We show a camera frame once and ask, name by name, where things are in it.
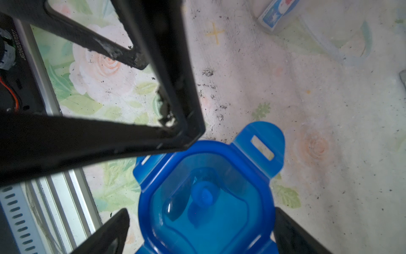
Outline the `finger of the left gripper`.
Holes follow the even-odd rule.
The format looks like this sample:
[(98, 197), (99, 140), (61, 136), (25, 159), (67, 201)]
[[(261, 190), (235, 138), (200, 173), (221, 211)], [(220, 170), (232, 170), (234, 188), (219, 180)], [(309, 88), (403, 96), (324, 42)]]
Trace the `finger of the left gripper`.
[(38, 114), (1, 114), (1, 185), (107, 160), (183, 151), (205, 132), (181, 1), (113, 1), (160, 82), (160, 127)]
[(90, 51), (143, 70), (148, 61), (136, 42), (125, 48), (55, 11), (47, 1), (1, 1), (1, 13), (27, 22)]

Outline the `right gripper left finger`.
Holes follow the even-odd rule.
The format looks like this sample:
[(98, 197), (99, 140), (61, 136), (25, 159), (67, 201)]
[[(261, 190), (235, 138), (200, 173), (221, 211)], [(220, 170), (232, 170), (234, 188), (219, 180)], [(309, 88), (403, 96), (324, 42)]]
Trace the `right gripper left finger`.
[(122, 208), (71, 254), (122, 254), (129, 227), (129, 213)]

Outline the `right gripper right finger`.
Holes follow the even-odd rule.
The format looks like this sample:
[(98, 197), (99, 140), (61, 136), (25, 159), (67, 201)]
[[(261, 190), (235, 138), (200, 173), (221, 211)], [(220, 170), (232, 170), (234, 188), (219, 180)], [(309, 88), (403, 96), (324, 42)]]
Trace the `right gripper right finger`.
[(276, 207), (273, 233), (279, 254), (332, 253), (279, 207)]

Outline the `blue lid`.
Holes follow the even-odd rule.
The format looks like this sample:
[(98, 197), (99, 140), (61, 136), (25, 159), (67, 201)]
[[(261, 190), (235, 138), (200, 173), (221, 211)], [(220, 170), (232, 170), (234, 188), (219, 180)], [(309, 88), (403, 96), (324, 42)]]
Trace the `blue lid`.
[(248, 124), (227, 145), (201, 140), (183, 152), (140, 157), (141, 254), (276, 254), (270, 183), (283, 168), (285, 138)]

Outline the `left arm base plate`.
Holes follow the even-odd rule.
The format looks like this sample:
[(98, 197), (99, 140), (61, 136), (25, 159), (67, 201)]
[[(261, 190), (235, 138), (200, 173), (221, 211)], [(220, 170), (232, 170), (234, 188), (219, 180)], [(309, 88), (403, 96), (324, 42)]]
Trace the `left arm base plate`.
[(1, 111), (46, 114), (15, 23), (1, 14)]

